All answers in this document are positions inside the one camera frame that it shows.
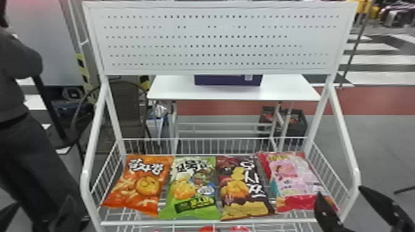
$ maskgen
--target orange snack bag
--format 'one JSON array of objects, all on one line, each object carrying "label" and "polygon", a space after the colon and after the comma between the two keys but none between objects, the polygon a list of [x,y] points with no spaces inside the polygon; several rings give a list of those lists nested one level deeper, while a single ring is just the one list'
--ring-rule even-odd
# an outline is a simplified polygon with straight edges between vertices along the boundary
[{"label": "orange snack bag", "polygon": [[173,160],[174,156],[128,155],[124,172],[102,206],[127,207],[157,217],[161,188]]}]

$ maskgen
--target gray jacket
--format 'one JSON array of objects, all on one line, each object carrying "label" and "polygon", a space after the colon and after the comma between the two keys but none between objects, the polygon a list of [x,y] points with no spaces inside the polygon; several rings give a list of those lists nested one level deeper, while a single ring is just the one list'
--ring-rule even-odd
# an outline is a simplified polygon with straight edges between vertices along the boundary
[{"label": "gray jacket", "polygon": [[42,59],[36,51],[0,28],[0,122],[28,111],[15,79],[39,75],[42,69]]}]

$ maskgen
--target chip bag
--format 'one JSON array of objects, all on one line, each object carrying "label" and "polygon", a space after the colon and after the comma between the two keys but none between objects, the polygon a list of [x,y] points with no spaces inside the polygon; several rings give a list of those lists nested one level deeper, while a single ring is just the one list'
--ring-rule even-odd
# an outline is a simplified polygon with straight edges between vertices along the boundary
[{"label": "chip bag", "polygon": [[221,220],[274,213],[251,157],[217,157],[220,196],[224,206]]},{"label": "chip bag", "polygon": [[102,203],[158,216],[161,188],[174,156],[128,155],[123,174]]},{"label": "chip bag", "polygon": [[159,218],[219,219],[213,182],[215,164],[214,156],[176,157],[166,207]]},{"label": "chip bag", "polygon": [[312,210],[318,192],[336,210],[332,198],[310,170],[303,152],[259,152],[258,159],[269,179],[277,212]]}]

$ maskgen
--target person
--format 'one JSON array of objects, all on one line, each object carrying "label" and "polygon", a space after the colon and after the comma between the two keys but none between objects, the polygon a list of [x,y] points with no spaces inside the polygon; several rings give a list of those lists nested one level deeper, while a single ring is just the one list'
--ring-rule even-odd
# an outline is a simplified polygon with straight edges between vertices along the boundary
[{"label": "person", "polygon": [[33,231],[47,231],[66,197],[72,197],[76,230],[71,231],[77,231],[86,214],[78,184],[29,113],[16,82],[40,75],[42,59],[7,31],[5,7],[0,0],[0,187],[20,203]]}]

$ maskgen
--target wire basket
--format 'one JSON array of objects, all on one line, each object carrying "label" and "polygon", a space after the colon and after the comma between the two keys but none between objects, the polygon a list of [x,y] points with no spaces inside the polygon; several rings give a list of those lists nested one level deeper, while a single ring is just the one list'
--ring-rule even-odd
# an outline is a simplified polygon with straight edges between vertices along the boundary
[{"label": "wire basket", "polygon": [[[307,138],[171,138],[171,139],[125,139],[124,144],[128,154],[174,154],[178,155],[247,155],[257,151],[278,151],[279,144],[283,143],[284,151],[302,151]],[[177,152],[171,150],[177,145]],[[122,208],[113,209],[101,207],[107,193],[116,182],[124,169],[123,156],[117,144],[111,149],[98,177],[91,184],[90,194],[95,209],[99,215],[101,226],[109,226],[115,231],[197,231],[205,225],[212,225],[219,229],[230,228],[235,225],[243,225],[251,231],[313,231],[317,226],[314,214],[310,210],[291,210],[287,213],[279,213],[266,217],[253,217],[229,222],[218,220],[159,220],[137,210]],[[335,205],[342,213],[342,209],[350,202],[350,191],[343,184],[340,177],[334,172],[327,159],[319,148],[313,144],[311,152],[307,156],[310,167],[320,180],[323,187],[332,196]],[[269,193],[269,181],[262,169],[258,166],[259,176]],[[166,194],[169,180],[162,187],[159,210],[166,203]],[[220,196],[216,203],[219,210],[222,209]],[[275,198],[269,198],[275,205]]]}]

